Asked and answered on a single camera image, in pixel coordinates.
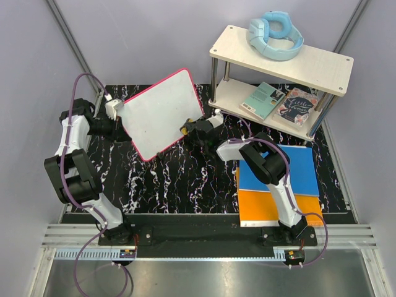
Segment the yellow whiteboard eraser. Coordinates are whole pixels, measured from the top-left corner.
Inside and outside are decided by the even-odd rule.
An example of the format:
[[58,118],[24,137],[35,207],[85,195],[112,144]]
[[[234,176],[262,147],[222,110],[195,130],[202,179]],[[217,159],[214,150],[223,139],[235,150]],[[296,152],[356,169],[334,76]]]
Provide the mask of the yellow whiteboard eraser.
[[194,128],[194,121],[191,118],[188,118],[179,130],[184,136],[186,136],[190,132],[192,132],[193,128]]

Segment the pink framed whiteboard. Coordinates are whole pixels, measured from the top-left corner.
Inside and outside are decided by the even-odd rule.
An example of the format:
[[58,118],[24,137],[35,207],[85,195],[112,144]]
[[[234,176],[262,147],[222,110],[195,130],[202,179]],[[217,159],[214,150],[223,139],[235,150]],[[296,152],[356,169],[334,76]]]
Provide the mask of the pink framed whiteboard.
[[143,161],[150,161],[181,140],[187,119],[204,115],[191,73],[183,68],[124,102],[118,111],[123,128]]

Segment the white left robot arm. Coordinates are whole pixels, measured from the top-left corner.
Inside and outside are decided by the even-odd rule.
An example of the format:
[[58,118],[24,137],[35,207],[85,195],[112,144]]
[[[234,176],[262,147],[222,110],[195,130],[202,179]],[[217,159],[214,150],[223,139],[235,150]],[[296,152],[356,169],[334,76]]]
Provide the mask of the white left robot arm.
[[63,204],[73,204],[87,211],[97,221],[101,236],[112,244],[129,244],[133,232],[125,214],[103,193],[100,175],[85,148],[89,136],[103,136],[114,142],[129,142],[122,119],[95,116],[93,103],[78,98],[72,109],[59,118],[62,125],[61,143],[55,155],[44,161],[45,170],[56,195]]

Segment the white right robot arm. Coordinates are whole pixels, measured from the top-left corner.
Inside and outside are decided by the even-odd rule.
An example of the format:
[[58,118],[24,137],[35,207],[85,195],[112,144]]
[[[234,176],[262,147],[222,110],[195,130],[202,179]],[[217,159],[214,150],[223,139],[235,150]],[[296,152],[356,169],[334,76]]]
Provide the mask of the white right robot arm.
[[223,162],[245,161],[253,175],[267,185],[278,211],[280,236],[284,243],[295,245],[303,238],[308,226],[306,216],[299,209],[290,182],[290,159],[270,137],[260,132],[247,139],[215,140],[215,130],[220,127],[211,119],[188,119],[180,132],[200,145],[205,152]]

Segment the black marble pattern mat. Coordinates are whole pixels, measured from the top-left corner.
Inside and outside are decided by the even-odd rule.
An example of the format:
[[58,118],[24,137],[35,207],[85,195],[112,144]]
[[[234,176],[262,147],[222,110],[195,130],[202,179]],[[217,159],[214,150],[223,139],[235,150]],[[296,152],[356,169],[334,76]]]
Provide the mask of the black marble pattern mat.
[[[126,100],[149,85],[107,85],[113,98]],[[282,145],[312,148],[319,188],[319,200],[326,219],[351,212],[345,197],[340,174],[336,173],[329,143],[322,128],[312,142],[306,142],[276,129],[255,122],[225,115],[221,137],[241,138],[266,133]],[[87,154],[98,171],[103,190],[112,203],[124,213],[238,213],[236,193],[236,161],[223,163],[206,156],[199,147],[185,139],[169,148],[162,157],[142,161],[128,142],[112,143],[92,136]]]

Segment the teal paperback book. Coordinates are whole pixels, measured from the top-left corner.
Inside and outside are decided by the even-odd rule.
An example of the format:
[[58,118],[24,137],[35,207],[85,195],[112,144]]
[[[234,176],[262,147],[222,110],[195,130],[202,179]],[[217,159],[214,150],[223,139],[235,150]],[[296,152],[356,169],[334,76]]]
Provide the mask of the teal paperback book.
[[263,82],[239,105],[239,109],[263,121],[284,97],[281,90]]

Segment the orange notebook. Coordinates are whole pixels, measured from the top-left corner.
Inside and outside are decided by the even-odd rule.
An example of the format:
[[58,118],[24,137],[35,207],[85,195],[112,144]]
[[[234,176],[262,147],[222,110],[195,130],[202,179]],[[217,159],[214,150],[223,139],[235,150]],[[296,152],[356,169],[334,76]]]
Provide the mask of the orange notebook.
[[[270,192],[247,191],[239,184],[240,170],[236,170],[239,222],[241,227],[274,227],[278,224],[278,211]],[[295,199],[303,213],[314,212],[322,216],[318,197],[295,194]]]

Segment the Little Women book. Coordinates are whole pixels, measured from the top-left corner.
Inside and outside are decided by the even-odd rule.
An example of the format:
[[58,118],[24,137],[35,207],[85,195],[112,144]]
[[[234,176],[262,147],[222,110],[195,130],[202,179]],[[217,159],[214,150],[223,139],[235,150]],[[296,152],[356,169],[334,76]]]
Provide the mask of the Little Women book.
[[295,87],[288,92],[279,104],[272,119],[277,123],[282,123],[300,131],[318,102],[319,99],[316,95]]

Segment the blue notebook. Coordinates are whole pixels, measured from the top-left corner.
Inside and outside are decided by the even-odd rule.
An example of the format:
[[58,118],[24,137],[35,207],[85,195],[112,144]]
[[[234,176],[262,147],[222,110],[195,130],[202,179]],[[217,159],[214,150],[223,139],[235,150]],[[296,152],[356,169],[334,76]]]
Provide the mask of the blue notebook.
[[[294,195],[319,197],[319,188],[312,149],[305,146],[281,145],[290,159],[290,182]],[[245,161],[239,162],[238,189],[245,191],[270,192],[261,183]]]

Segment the light blue headphones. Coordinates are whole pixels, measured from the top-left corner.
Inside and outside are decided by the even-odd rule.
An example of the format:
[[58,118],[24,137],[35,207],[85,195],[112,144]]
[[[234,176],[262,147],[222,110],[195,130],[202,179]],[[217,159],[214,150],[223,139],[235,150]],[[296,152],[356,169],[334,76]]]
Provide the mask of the light blue headphones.
[[[280,48],[271,45],[270,40],[286,40],[293,45],[289,48]],[[250,20],[247,42],[263,57],[274,61],[289,61],[301,51],[304,38],[293,25],[287,12],[270,11],[260,18]]]

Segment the white two-tier shelf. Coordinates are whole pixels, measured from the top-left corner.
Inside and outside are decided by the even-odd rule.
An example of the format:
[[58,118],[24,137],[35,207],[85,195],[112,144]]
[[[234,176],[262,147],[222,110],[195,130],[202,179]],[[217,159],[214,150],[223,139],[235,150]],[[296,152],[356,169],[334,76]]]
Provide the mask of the white two-tier shelf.
[[346,94],[354,59],[305,45],[294,59],[273,61],[262,57],[248,44],[247,33],[245,28],[228,25],[211,47],[210,106],[257,122],[255,117],[239,108],[254,91],[255,84],[266,81],[309,87],[319,91],[322,97],[301,129],[278,123],[271,116],[261,124],[312,141],[331,107]]

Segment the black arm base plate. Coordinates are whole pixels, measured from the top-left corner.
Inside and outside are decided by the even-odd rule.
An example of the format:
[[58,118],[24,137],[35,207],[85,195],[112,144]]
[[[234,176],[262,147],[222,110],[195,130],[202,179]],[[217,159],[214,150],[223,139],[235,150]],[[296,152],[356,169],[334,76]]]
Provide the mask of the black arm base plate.
[[241,227],[237,214],[133,214],[137,256],[170,259],[268,259],[275,248],[317,247],[315,230],[307,227],[294,241],[279,227]]

